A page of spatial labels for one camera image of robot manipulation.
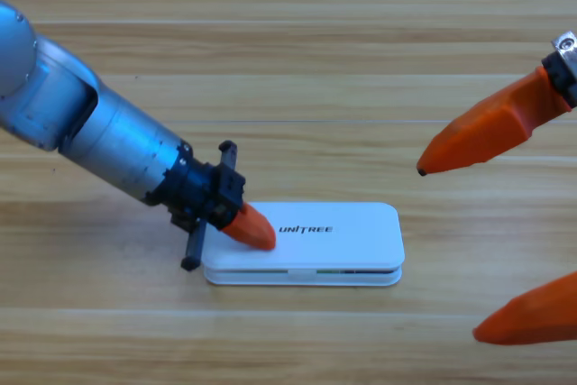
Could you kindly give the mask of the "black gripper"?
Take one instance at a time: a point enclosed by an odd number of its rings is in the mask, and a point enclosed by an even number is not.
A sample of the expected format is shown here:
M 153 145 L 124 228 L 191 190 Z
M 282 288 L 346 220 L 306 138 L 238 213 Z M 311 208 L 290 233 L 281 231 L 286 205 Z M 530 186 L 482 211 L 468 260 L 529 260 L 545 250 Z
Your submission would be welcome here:
M 193 271 L 200 267 L 206 229 L 212 225 L 239 243 L 260 250 L 273 250 L 276 234 L 268 219 L 248 203 L 243 203 L 245 177 L 235 170 L 237 145 L 219 145 L 217 165 L 195 159 L 192 146 L 181 142 L 173 166 L 163 172 L 161 183 L 146 194 L 149 206 L 164 205 L 170 222 L 188 233 L 188 243 L 180 267 Z
M 576 34 L 552 40 L 543 67 L 502 88 L 453 119 L 417 162 L 427 174 L 470 167 L 526 142 L 533 131 L 576 107 Z

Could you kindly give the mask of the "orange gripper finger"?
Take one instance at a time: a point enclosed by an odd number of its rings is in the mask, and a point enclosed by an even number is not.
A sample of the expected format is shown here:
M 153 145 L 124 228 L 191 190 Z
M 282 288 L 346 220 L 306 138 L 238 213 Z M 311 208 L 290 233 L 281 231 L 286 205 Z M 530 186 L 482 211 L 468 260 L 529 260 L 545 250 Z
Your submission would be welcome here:
M 570 273 L 512 298 L 472 335 L 485 344 L 541 344 L 576 339 L 576 274 Z

